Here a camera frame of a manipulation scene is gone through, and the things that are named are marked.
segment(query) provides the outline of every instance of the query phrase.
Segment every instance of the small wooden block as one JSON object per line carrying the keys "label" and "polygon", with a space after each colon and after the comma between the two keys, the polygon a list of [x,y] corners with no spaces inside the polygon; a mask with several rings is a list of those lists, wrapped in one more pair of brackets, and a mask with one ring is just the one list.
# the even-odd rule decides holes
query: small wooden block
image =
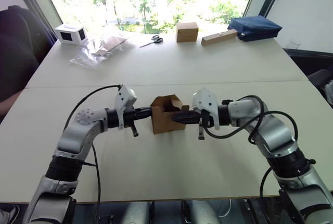
{"label": "small wooden block", "polygon": [[179,22],[176,24],[176,42],[196,42],[198,31],[195,22]]}
{"label": "small wooden block", "polygon": [[237,35],[236,30],[228,30],[225,32],[217,33],[217,34],[204,36],[201,40],[201,44],[203,46],[211,45],[213,43],[218,43],[221,41],[235,38],[236,35]]}

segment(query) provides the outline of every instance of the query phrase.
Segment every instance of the scissors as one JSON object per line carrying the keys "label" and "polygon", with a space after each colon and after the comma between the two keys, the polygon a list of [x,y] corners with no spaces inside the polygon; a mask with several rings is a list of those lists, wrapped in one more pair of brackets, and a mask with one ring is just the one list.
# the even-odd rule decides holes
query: scissors
{"label": "scissors", "polygon": [[154,35],[151,39],[152,39],[152,42],[147,43],[147,44],[145,44],[145,45],[142,45],[142,46],[140,46],[140,48],[142,48],[142,47],[144,47],[144,46],[147,46],[147,45],[149,45],[149,44],[151,44],[151,43],[161,43],[161,42],[163,42],[163,38],[160,38],[159,35]]}

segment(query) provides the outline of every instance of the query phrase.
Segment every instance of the white cable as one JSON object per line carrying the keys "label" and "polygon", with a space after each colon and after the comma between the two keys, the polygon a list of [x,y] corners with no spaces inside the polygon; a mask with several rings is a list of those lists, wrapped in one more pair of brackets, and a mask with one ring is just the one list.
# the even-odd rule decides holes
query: white cable
{"label": "white cable", "polygon": [[229,213],[230,213],[230,210],[231,210],[231,199],[229,199],[229,209],[228,211],[223,214],[223,215],[218,215],[219,217],[226,217]]}

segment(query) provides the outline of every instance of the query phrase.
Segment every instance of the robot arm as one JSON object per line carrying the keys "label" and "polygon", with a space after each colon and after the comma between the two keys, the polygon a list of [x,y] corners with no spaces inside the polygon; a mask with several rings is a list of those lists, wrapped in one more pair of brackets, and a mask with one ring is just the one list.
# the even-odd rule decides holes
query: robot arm
{"label": "robot arm", "polygon": [[138,136],[134,121],[151,116],[151,109],[133,108],[133,90],[122,86],[116,96],[115,109],[85,109],[75,116],[62,133],[52,161],[42,176],[24,215],[26,223],[72,223],[76,201],[75,192],[82,165],[94,138],[109,128],[131,127]]}
{"label": "robot arm", "polygon": [[[261,113],[261,104],[255,97],[227,100],[218,105],[215,96],[206,89],[194,94],[193,108],[194,111],[175,115],[173,120],[198,123],[201,140],[204,129],[244,126]],[[251,122],[245,129],[251,133],[257,122]],[[265,115],[252,139],[274,172],[291,219],[296,223],[333,223],[333,197],[304,157],[289,128],[275,116]]]}

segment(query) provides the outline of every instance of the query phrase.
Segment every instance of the person's arm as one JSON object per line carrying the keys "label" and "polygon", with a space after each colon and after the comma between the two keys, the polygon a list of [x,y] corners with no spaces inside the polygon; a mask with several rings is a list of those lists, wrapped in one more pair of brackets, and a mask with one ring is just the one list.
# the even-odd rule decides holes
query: person's arm
{"label": "person's arm", "polygon": [[22,90],[15,93],[11,97],[5,99],[4,101],[0,102],[0,116],[4,116],[8,113],[8,111],[10,110],[16,99],[19,97],[21,92]]}

